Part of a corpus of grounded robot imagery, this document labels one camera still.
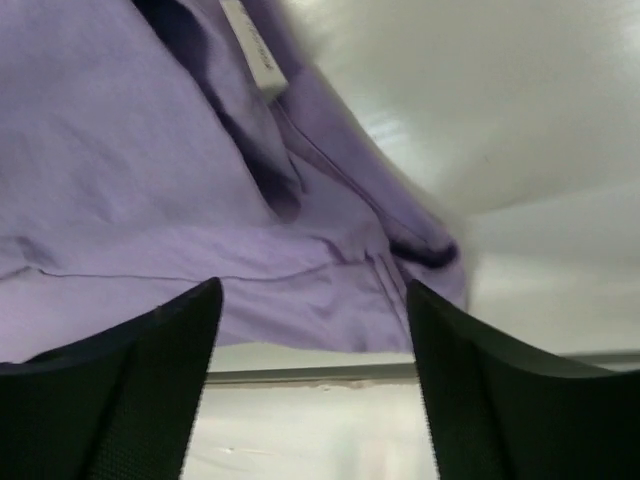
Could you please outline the aluminium table edge rail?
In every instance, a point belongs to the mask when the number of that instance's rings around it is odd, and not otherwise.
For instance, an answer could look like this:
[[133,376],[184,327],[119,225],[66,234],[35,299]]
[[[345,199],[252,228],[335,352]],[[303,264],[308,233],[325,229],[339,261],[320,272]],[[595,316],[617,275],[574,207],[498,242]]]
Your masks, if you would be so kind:
[[[624,369],[639,364],[638,351],[570,355],[574,361],[609,369]],[[209,372],[206,385],[340,383],[365,381],[405,381],[415,377],[411,363],[372,364],[331,367],[305,367],[246,371]]]

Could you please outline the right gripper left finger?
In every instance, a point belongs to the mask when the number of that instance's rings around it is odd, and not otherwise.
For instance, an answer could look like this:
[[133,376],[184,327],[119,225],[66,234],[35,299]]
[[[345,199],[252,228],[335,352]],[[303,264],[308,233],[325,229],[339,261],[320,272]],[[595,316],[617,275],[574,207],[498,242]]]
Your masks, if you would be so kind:
[[180,478],[222,304],[212,278],[121,325],[2,364],[2,478]]

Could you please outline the lavender t shirt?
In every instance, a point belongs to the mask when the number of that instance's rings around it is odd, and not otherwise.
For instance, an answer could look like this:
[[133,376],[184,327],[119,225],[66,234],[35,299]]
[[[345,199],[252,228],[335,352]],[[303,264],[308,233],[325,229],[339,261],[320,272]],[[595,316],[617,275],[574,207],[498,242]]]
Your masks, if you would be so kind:
[[218,342],[408,353],[455,240],[305,62],[275,1],[1,5],[1,357],[212,277]]

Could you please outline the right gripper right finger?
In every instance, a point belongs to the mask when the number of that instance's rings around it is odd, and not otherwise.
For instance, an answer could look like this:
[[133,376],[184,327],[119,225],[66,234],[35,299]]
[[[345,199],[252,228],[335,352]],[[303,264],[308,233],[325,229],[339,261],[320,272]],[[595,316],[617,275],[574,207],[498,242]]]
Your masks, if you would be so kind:
[[442,479],[635,479],[639,374],[528,345],[420,282],[415,365]]

